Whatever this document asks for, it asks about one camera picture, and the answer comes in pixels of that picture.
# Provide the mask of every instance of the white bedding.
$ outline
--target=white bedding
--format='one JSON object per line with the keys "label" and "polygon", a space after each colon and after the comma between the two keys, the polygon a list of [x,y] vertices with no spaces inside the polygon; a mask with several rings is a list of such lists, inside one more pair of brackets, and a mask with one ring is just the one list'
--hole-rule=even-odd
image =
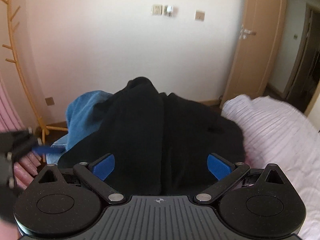
{"label": "white bedding", "polygon": [[244,148],[252,168],[277,163],[307,208],[299,236],[320,240],[320,135],[293,106],[261,97],[240,95],[227,101],[222,116],[244,133]]}

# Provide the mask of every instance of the ribbed surface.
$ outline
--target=ribbed surface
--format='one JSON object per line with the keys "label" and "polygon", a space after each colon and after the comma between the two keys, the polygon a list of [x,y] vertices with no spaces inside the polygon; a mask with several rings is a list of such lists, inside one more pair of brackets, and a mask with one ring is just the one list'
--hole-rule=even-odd
{"label": "ribbed surface", "polygon": [[186,196],[134,196],[109,207],[88,231],[68,240],[245,240],[226,228],[209,207]]}

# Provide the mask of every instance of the wooden coat rack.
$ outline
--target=wooden coat rack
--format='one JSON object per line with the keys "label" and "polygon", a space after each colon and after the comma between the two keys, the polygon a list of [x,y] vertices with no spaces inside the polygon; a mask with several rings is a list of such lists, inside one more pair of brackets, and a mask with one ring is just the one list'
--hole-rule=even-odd
{"label": "wooden coat rack", "polygon": [[18,54],[17,54],[17,50],[16,50],[16,46],[15,46],[15,42],[14,42],[14,37],[13,34],[16,31],[17,27],[19,26],[20,22],[18,22],[15,26],[13,26],[12,24],[12,20],[14,19],[14,17],[17,15],[20,6],[18,6],[15,11],[12,13],[12,0],[1,0],[2,2],[4,2],[7,5],[7,21],[8,21],[8,32],[9,32],[9,39],[10,39],[10,45],[5,45],[3,44],[2,46],[10,49],[12,51],[12,56],[13,59],[9,59],[6,58],[5,60],[11,63],[14,63],[16,65],[17,68],[17,72],[23,87],[23,90],[28,98],[28,101],[31,105],[31,108],[33,110],[33,113],[36,116],[36,119],[38,121],[38,124],[42,130],[42,142],[43,144],[45,143],[45,136],[49,134],[49,130],[58,130],[58,131],[68,131],[67,128],[63,128],[63,127],[55,127],[55,126],[48,126],[44,123],[42,117],[39,115],[38,110],[36,109],[36,106],[34,104],[34,101],[32,99],[32,96],[28,90],[26,81],[23,77],[23,73],[21,70],[21,66],[20,66],[20,62],[18,59]]}

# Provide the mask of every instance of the black garment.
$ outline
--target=black garment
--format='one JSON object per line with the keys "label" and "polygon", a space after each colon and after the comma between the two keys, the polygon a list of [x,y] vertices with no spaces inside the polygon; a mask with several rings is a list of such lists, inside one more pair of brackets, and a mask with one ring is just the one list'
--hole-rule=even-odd
{"label": "black garment", "polygon": [[216,179],[207,157],[244,161],[241,129],[209,107],[175,94],[159,94],[136,78],[103,103],[101,127],[59,160],[59,168],[112,153],[115,169],[105,180],[125,195],[192,195]]}

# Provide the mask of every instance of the white crosshair mark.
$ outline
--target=white crosshair mark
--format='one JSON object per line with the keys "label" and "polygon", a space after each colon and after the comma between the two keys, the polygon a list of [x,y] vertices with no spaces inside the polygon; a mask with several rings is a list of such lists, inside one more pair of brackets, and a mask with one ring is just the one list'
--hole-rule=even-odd
{"label": "white crosshair mark", "polygon": [[155,201],[157,201],[158,203],[162,203],[165,200],[163,198],[157,198]]}

